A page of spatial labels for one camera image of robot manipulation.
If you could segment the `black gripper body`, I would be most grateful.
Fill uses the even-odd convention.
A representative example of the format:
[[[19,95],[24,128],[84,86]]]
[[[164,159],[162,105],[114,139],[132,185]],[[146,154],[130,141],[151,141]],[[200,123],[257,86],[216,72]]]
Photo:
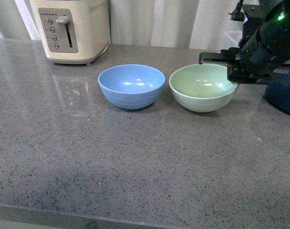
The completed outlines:
[[[229,48],[220,53],[201,52],[199,64],[227,64],[227,79],[239,84],[270,84],[276,55],[261,48]]]

